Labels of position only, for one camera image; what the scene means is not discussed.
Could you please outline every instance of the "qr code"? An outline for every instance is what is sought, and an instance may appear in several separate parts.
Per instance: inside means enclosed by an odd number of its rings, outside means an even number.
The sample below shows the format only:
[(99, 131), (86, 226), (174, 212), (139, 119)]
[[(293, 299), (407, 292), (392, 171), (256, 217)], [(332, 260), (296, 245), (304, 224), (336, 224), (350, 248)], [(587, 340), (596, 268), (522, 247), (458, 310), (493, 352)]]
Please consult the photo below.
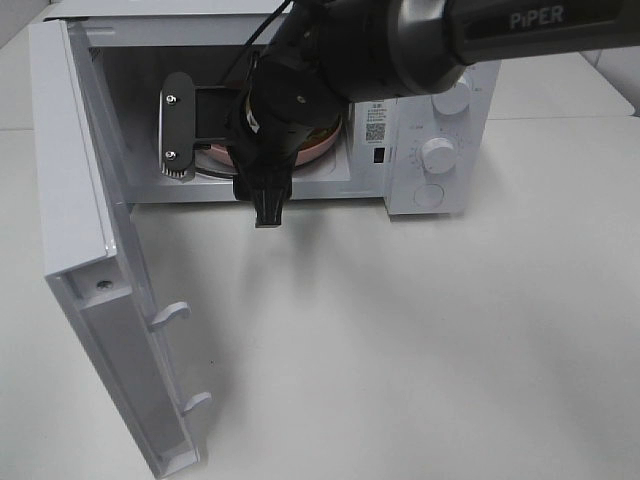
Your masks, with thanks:
[(386, 123), (367, 123), (367, 142), (383, 142)]

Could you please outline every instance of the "power knob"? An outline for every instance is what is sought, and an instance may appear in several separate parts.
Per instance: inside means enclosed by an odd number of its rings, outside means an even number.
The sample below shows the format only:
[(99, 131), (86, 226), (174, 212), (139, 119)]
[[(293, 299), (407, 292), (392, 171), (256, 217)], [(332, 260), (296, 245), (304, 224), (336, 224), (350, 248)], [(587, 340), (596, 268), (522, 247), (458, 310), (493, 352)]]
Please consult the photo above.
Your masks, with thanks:
[(471, 103), (471, 79), (466, 75), (444, 93), (431, 97), (434, 108), (442, 115), (457, 115), (464, 112)]

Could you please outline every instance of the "screw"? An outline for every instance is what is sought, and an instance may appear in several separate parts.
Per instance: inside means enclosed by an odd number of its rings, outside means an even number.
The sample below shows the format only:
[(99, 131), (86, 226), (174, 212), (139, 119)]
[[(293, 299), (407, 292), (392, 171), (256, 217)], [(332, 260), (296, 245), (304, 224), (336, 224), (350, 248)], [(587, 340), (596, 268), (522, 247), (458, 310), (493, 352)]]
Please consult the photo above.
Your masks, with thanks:
[(113, 288), (113, 282), (110, 280), (101, 280), (96, 284), (96, 288), (101, 292), (111, 290)]

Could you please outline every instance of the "control panel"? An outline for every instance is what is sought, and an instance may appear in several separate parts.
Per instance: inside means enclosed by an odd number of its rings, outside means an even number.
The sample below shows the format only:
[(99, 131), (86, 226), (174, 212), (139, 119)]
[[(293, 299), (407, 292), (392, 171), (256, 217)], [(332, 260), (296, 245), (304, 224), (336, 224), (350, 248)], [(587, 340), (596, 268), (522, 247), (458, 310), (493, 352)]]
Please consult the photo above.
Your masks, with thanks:
[(498, 62), (478, 64), (445, 93), (398, 99), (390, 214), (464, 210), (498, 70)]

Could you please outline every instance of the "white wall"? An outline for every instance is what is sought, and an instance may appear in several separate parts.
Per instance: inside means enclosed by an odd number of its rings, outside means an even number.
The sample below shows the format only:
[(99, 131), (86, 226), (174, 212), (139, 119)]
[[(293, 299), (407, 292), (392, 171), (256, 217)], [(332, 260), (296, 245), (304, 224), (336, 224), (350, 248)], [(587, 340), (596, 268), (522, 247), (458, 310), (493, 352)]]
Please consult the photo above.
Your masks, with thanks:
[(0, 0), (0, 47), (47, 5), (49, 0)]
[(640, 47), (603, 50), (596, 68), (640, 113)]

